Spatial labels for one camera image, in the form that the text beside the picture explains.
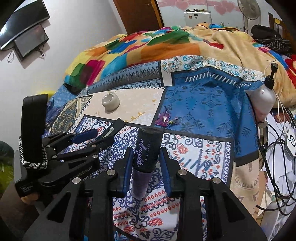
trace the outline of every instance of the blue patterned fabric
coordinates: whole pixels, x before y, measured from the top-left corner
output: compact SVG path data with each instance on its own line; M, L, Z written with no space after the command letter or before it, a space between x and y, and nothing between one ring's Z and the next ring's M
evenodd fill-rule
M233 138L238 166L245 164L246 155L258 156L255 121L244 90L258 88L261 81L244 81L213 67L173 72L172 80L159 109L166 107L180 119L170 130Z
M154 61L117 71L87 87L87 93L92 94L115 89L163 86L158 65L159 61Z
M111 122L99 117L84 115L75 133L90 129L97 129L102 134ZM227 185L230 184L232 172L232 146L226 141L211 140L204 136L188 137L164 132L162 146L166 147L169 157L177 160L180 166L193 173L196 177L210 180L219 177ZM138 136L138 127L127 123L115 136L113 145L98 153L101 169L88 178L95 178L100 172L111 169L114 163L124 157L127 147L135 148ZM92 140L80 144L73 144L66 148L65 153L81 150ZM114 225L123 232L141 240L176 240L180 199L166 196L160 164L157 163L152 179L148 185L146 197L137 200L131 196L132 180L125 198L113 198ZM207 236L206 213L203 197L200 198L202 207L203 236ZM122 234L115 233L118 240L129 240Z
M77 96L72 94L64 85L56 91L56 93L50 98L47 103L47 112L45 125L49 127L54 119L60 114L60 112L65 107L66 103L69 100L75 99Z

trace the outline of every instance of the braided rope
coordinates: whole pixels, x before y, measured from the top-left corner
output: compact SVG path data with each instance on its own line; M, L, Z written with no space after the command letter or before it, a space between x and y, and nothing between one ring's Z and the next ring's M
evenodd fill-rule
M19 149L20 149L20 162L25 168L35 169L35 170L47 168L47 163L48 163L47 154L46 154L46 150L43 145L42 145L43 161L41 163L39 163L39 162L38 163L36 163L36 162L31 163L31 162L25 161L24 152L22 149L22 138L21 137L19 137Z

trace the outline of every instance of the tape roll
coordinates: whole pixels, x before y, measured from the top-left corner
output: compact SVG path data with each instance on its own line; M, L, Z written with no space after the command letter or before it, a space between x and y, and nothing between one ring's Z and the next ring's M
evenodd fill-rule
M114 92L110 92L103 97L102 105L106 111L113 111L120 105L120 100Z

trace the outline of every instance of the television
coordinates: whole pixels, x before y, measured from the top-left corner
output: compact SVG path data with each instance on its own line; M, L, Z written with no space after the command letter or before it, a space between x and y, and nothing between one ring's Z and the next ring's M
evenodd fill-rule
M43 0L34 1L18 9L0 31L0 50L29 28L49 18Z
M45 44L48 40L44 29L40 24L30 28L15 40L15 51L21 61L34 49Z

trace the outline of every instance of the silver bolt head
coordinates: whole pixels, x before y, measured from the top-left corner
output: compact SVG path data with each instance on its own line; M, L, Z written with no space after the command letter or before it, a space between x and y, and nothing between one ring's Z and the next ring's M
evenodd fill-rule
M178 173L179 173L179 175L184 176L184 175L187 174L187 171L184 170L184 169L180 169L180 170L178 171Z
M107 175L109 175L109 176L113 176L115 173L116 173L116 171L113 170L113 169L109 169L109 170L107 171Z
M219 183L221 182L221 179L218 178L218 177L214 177L214 178L212 179L212 181L213 181L213 183L219 184Z
M74 184L78 184L78 183L80 183L80 181L81 181L81 179L79 177L75 177L72 179L72 183L74 183Z

